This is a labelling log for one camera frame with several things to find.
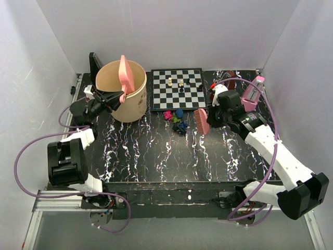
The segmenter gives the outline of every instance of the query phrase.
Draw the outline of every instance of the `white wall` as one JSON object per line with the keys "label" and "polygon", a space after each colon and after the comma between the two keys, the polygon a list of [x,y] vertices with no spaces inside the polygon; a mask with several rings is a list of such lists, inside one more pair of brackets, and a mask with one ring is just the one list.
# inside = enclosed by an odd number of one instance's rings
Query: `white wall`
{"label": "white wall", "polygon": [[76,72],[88,54],[122,54],[146,70],[255,69],[299,0],[37,0]]}
{"label": "white wall", "polygon": [[[32,139],[61,132],[57,115],[69,105],[76,75],[35,0],[0,0],[0,248],[21,249],[34,198],[14,180],[20,149]],[[32,192],[47,184],[46,140],[19,162]]]}
{"label": "white wall", "polygon": [[[265,68],[268,98],[281,139],[316,173],[333,181],[333,2],[302,0]],[[333,249],[333,184],[315,210],[327,249]]]}

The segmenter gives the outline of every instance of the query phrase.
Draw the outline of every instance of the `beige pot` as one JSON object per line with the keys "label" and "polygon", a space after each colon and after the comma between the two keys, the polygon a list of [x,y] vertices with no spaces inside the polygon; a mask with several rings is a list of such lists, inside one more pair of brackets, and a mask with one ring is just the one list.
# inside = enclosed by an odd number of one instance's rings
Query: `beige pot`
{"label": "beige pot", "polygon": [[[125,102],[111,115],[120,122],[133,122],[140,119],[147,111],[147,76],[144,69],[136,62],[127,60],[134,76],[135,91],[126,96]],[[105,92],[121,91],[118,70],[120,61],[113,61],[100,69],[96,76],[96,88]]]}

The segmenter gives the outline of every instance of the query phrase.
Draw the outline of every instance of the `chessboard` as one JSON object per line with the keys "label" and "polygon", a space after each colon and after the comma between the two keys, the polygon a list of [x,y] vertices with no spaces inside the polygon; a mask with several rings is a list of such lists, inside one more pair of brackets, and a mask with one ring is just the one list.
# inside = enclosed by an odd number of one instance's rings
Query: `chessboard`
{"label": "chessboard", "polygon": [[[204,92],[197,90],[197,87],[203,84],[202,69],[152,70],[151,73],[153,111],[206,108]],[[168,86],[169,78],[172,78],[171,87]],[[180,92],[179,87],[181,80],[184,81],[183,92]]]}

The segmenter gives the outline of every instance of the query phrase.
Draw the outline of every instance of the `black table surface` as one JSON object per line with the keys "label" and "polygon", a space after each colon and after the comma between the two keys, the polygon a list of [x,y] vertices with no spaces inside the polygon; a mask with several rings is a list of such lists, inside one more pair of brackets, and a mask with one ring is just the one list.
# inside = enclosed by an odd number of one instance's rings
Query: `black table surface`
{"label": "black table surface", "polygon": [[[252,81],[255,71],[234,71]],[[221,78],[223,71],[204,71],[204,92]],[[83,74],[79,97],[91,84],[88,73]],[[247,85],[237,82],[240,94]],[[151,111],[152,82],[147,72],[148,109],[138,121],[121,123],[103,112],[97,118],[99,136],[85,150],[89,172],[106,182],[193,182],[244,181],[263,179],[268,163],[228,127],[212,129],[207,135],[197,132],[193,112],[184,112],[188,124],[186,136],[172,131],[172,122],[163,112]],[[257,111],[273,127],[263,98]],[[270,180],[278,180],[272,172]]]}

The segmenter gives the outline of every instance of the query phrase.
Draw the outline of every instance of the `pink hair brush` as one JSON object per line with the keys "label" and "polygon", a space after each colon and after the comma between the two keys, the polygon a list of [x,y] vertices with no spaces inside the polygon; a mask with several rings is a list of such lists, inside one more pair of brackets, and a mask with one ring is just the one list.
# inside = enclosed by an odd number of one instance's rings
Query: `pink hair brush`
{"label": "pink hair brush", "polygon": [[120,103],[124,103],[126,95],[135,91],[133,72],[124,55],[120,58],[118,75],[121,83],[121,90],[124,92],[124,94],[120,97]]}
{"label": "pink hair brush", "polygon": [[203,108],[199,108],[194,111],[194,119],[197,124],[199,133],[208,134],[210,131],[210,125],[207,123],[207,113]]}

